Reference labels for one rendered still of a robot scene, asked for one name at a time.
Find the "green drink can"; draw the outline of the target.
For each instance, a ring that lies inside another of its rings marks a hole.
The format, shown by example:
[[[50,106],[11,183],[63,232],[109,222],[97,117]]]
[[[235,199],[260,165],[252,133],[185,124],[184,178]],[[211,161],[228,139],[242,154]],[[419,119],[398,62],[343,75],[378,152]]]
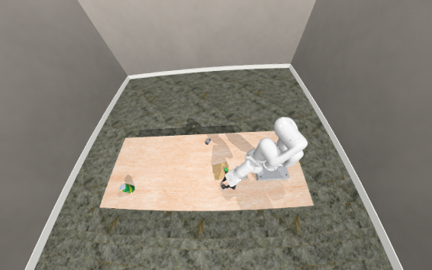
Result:
[[[129,185],[129,184],[124,183],[120,186],[120,190],[122,192],[133,193],[135,190],[135,187],[133,185]]]

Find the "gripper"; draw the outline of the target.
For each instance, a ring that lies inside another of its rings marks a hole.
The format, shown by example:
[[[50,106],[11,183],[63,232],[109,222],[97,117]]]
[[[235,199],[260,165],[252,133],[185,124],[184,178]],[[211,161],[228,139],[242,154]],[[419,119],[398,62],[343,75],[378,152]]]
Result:
[[[236,188],[236,185],[242,180],[242,178],[238,178],[235,173],[235,169],[230,170],[229,172],[225,172],[224,179],[221,182],[225,182],[227,180],[228,184],[224,188],[232,188],[233,190]]]

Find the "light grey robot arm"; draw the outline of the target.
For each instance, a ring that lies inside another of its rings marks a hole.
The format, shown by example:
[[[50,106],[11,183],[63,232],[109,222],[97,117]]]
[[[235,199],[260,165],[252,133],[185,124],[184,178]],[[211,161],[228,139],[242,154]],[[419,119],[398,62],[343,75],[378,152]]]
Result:
[[[278,166],[291,167],[303,157],[302,150],[308,145],[308,141],[298,131],[295,122],[291,118],[281,117],[277,119],[274,123],[274,131],[279,138],[278,141],[275,143],[270,138],[261,139],[256,152],[254,152],[255,149],[247,152],[245,155],[246,161],[240,166],[236,166],[234,173],[238,178],[246,180],[250,172],[261,173],[263,167],[260,163],[263,164],[265,169],[274,171]]]

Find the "tan square mat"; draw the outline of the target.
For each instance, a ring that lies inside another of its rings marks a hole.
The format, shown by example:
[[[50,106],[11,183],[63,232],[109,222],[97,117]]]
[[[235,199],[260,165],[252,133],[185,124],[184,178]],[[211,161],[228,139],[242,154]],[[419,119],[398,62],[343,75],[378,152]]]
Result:
[[[227,162],[222,162],[222,163],[218,163],[215,165],[212,165],[213,168],[213,172],[214,172],[214,179],[215,180],[219,180],[219,179],[223,179],[224,175],[225,175],[225,171],[224,169],[228,168]],[[229,171],[229,168],[228,168]]]

